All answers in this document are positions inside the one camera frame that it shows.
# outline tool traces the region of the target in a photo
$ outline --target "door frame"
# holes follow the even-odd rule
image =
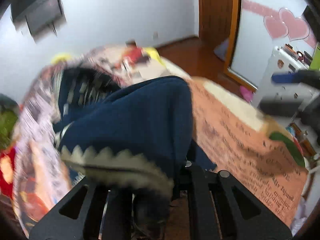
[[[238,30],[240,24],[240,15],[241,15],[241,1],[242,0],[232,0],[232,14],[231,14],[231,27],[230,27],[230,36],[229,44],[226,53],[226,59],[224,61],[223,73],[233,80],[237,81],[240,85],[243,85],[252,92],[256,91],[256,87],[248,83],[244,78],[237,75],[234,71],[231,70],[230,66],[232,64],[233,55],[236,47],[236,40],[238,37]],[[202,38],[203,33],[203,0],[199,0],[199,37]]]

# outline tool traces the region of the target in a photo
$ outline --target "black bracket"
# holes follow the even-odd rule
[[[290,229],[228,171],[183,168],[191,240],[287,240]],[[82,179],[31,230],[29,240],[98,239],[108,188]],[[107,207],[102,239],[129,240],[132,193],[124,190]]]

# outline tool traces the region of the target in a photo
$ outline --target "yellow cloth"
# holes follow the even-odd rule
[[[158,61],[161,65],[165,66],[165,64],[162,62],[160,55],[158,53],[158,51],[153,48],[153,47],[146,47],[146,48],[142,48],[143,51],[145,53],[147,53],[149,55],[149,57],[151,57],[152,59]]]
[[[59,53],[53,57],[51,60],[51,64],[55,65],[59,63],[60,61],[67,61],[72,59],[72,56],[68,53]]]

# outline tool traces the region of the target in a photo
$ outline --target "baseboard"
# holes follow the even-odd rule
[[[155,48],[156,49],[161,49],[163,47],[172,46],[172,45],[175,45],[177,43],[180,43],[180,42],[183,42],[183,41],[186,41],[186,40],[191,40],[191,39],[199,39],[199,36],[190,35],[190,36],[187,36],[185,38],[181,38],[181,39],[177,39],[177,40],[174,40],[174,41],[169,41],[169,42],[162,43],[160,45],[155,46]]]

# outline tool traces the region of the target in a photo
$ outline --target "jagged white trim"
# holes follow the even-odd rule
[[[70,127],[70,125],[72,125],[73,122],[71,122],[70,124],[66,125],[63,129],[62,129],[62,133],[61,133],[61,140],[64,137],[66,131],[68,130],[68,128]]]
[[[56,144],[56,147],[55,147],[56,149],[59,148],[59,145],[60,145],[60,142],[61,142],[60,134],[61,134],[61,132],[58,132],[54,136],[54,142]]]
[[[81,84],[81,87],[80,87],[80,90],[79,90],[79,92],[81,93],[81,94],[83,94],[83,92],[85,91],[85,89],[87,88],[87,83],[85,83],[85,82],[82,82],[82,84]]]
[[[76,82],[76,79],[74,79],[72,81],[72,85],[71,85],[71,88],[70,88],[69,93],[68,93],[68,98],[67,98],[67,103],[68,104],[71,104],[72,101],[73,101],[73,96],[75,94],[76,85],[77,85],[77,82]]]
[[[130,150],[126,149],[115,155],[109,147],[106,147],[97,154],[92,146],[83,152],[77,145],[71,154],[68,148],[63,146],[61,159],[76,171],[107,185],[117,184],[121,187],[131,186],[135,189],[149,188],[168,198],[172,196],[173,179],[169,179],[142,153],[132,155]]]

